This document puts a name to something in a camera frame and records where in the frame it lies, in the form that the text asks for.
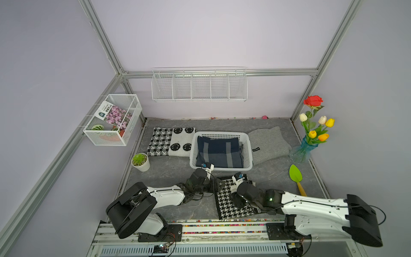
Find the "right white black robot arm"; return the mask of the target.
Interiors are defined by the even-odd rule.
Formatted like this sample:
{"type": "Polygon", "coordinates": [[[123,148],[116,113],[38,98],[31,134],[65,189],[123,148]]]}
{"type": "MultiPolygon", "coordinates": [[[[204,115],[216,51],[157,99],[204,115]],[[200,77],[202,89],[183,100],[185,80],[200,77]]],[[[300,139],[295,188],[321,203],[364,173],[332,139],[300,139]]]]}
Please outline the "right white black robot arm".
{"type": "Polygon", "coordinates": [[[249,181],[236,182],[234,204],[253,212],[284,215],[284,232],[289,236],[343,236],[365,246],[382,247],[375,208],[360,197],[321,199],[282,190],[261,190],[249,181]]]}

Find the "houndstooth and circle pattern scarf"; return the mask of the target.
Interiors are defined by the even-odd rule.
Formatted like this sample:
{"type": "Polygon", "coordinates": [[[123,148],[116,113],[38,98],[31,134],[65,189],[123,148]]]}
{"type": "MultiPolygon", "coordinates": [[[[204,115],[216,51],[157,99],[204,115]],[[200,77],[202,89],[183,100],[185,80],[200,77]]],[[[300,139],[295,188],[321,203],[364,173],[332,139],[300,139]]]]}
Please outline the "houndstooth and circle pattern scarf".
{"type": "Polygon", "coordinates": [[[147,155],[189,157],[196,132],[194,127],[155,127],[147,155]]]}

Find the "white tulip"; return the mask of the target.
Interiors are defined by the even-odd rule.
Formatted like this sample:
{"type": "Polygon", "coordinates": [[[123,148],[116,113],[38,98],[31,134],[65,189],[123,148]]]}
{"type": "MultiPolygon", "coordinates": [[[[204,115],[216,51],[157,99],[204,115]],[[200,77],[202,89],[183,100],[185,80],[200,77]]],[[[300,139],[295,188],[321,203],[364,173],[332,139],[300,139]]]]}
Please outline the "white tulip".
{"type": "Polygon", "coordinates": [[[327,117],[326,117],[326,116],[322,116],[322,117],[319,119],[319,124],[325,125],[326,121],[327,121],[327,117]]]}
{"type": "Polygon", "coordinates": [[[299,120],[300,120],[300,122],[305,122],[305,121],[308,120],[308,117],[307,117],[306,114],[301,113],[301,114],[299,115],[299,120]]]}

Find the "green striped ball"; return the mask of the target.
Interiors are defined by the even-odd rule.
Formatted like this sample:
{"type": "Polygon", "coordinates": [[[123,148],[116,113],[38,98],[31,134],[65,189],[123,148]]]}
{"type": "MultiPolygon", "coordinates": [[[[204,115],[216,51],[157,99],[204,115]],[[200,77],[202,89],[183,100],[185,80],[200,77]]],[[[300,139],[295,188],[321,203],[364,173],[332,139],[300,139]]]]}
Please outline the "green striped ball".
{"type": "Polygon", "coordinates": [[[104,131],[105,128],[101,124],[96,124],[96,125],[92,126],[91,130],[93,130],[93,131],[104,131]]]}

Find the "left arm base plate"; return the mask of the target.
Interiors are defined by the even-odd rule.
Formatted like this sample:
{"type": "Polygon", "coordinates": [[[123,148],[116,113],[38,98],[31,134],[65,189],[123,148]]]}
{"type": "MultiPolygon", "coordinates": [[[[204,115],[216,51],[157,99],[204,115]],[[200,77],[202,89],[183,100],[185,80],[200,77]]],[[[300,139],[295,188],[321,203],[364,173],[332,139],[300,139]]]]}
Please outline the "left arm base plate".
{"type": "Polygon", "coordinates": [[[154,243],[154,242],[180,242],[183,235],[183,226],[181,224],[172,224],[163,228],[156,235],[148,233],[140,233],[138,237],[139,243],[154,243]]]}

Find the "red artificial rose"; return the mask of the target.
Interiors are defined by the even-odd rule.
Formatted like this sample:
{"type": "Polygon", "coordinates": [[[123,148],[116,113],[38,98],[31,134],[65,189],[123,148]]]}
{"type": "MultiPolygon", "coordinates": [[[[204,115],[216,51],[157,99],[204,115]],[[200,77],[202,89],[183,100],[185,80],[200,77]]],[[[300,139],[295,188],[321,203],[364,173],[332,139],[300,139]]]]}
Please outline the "red artificial rose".
{"type": "Polygon", "coordinates": [[[322,103],[323,103],[323,99],[318,95],[308,96],[304,100],[304,105],[309,106],[310,108],[320,107],[322,103]]]}

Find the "white plastic perforated basket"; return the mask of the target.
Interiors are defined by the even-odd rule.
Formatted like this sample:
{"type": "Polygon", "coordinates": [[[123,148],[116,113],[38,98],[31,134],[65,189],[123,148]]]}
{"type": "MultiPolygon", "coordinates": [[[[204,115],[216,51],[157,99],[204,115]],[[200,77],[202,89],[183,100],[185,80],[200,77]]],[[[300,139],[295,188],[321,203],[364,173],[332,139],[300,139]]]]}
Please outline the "white plastic perforated basket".
{"type": "Polygon", "coordinates": [[[190,166],[211,163],[216,171],[248,171],[253,167],[249,136],[240,132],[197,132],[192,141],[190,166]]]}

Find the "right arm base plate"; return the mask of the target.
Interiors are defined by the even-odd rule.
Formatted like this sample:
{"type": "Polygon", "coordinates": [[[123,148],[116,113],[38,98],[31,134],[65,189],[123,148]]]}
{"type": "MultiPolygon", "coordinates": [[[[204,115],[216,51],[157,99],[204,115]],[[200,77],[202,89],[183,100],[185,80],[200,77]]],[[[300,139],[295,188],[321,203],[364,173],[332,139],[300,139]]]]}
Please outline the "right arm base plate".
{"type": "Polygon", "coordinates": [[[267,234],[270,241],[301,241],[309,236],[304,236],[295,230],[294,226],[286,226],[283,223],[267,223],[267,234]]]}

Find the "green leaf shaped spatula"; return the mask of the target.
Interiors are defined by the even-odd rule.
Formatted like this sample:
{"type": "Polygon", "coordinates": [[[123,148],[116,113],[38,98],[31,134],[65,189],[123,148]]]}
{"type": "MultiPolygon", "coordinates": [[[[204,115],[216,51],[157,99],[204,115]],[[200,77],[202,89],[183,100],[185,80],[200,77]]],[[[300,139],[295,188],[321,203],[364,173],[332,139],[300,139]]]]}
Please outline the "green leaf shaped spatula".
{"type": "Polygon", "coordinates": [[[303,180],[303,176],[302,176],[301,171],[298,169],[298,167],[296,165],[293,164],[293,165],[290,166],[289,176],[290,176],[290,179],[297,184],[300,195],[306,197],[307,194],[306,194],[304,188],[301,185],[301,182],[303,180]]]}

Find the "navy grey plaid scarf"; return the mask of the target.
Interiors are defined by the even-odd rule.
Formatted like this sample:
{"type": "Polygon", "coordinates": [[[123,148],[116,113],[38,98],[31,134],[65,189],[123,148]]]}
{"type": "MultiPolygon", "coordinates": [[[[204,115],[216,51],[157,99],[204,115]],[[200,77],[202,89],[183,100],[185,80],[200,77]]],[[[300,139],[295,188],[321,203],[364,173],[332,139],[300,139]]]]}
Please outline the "navy grey plaid scarf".
{"type": "Polygon", "coordinates": [[[211,163],[215,168],[243,168],[238,138],[212,139],[198,137],[196,166],[211,163]]]}

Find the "flower picture seed packet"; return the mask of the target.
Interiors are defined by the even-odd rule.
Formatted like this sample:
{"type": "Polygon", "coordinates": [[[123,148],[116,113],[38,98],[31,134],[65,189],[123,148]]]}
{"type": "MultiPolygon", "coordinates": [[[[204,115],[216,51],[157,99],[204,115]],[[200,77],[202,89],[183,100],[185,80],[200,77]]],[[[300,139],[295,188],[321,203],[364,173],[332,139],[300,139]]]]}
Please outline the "flower picture seed packet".
{"type": "Polygon", "coordinates": [[[94,117],[125,130],[132,118],[132,113],[108,101],[103,101],[95,111],[94,117]]]}

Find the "black white houndstooth scarf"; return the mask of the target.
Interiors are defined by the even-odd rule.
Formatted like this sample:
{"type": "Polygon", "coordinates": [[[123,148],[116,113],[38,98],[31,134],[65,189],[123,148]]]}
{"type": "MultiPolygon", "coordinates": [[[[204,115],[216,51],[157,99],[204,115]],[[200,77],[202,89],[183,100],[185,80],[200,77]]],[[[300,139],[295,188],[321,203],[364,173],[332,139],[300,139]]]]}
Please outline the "black white houndstooth scarf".
{"type": "Polygon", "coordinates": [[[254,215],[252,207],[245,204],[243,199],[237,195],[236,184],[229,176],[219,177],[224,182],[218,193],[214,194],[218,218],[229,220],[254,215]]]}

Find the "orange yellow tulip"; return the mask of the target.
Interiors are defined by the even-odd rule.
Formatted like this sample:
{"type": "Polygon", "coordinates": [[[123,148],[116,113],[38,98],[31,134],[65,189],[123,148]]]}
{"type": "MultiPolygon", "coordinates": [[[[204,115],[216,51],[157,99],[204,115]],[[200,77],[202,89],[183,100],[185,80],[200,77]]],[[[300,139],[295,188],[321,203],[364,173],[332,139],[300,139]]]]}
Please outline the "orange yellow tulip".
{"type": "Polygon", "coordinates": [[[325,142],[325,141],[328,140],[329,137],[330,137],[330,135],[327,134],[327,133],[325,133],[325,134],[322,134],[322,135],[318,136],[318,140],[319,140],[320,142],[325,142]]]}

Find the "aluminium mounting rail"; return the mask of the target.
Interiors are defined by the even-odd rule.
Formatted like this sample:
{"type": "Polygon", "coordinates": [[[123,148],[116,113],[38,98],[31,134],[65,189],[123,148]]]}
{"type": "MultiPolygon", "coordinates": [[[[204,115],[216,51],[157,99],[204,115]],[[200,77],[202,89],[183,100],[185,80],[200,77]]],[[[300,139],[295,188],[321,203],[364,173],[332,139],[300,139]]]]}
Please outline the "aluminium mounting rail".
{"type": "Polygon", "coordinates": [[[119,239],[109,223],[98,226],[89,257],[366,257],[363,246],[343,236],[292,240],[278,231],[283,218],[177,220],[157,242],[137,233],[119,239]]]}

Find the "white tulip left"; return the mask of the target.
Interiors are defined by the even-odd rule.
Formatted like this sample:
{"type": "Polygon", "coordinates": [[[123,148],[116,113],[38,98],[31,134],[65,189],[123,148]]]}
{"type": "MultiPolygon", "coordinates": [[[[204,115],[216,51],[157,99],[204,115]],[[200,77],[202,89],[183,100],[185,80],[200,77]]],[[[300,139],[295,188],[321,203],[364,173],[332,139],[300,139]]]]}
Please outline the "white tulip left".
{"type": "Polygon", "coordinates": [[[299,120],[300,120],[300,122],[305,122],[305,121],[308,120],[308,117],[307,117],[306,114],[301,113],[301,114],[299,115],[299,120]]]}

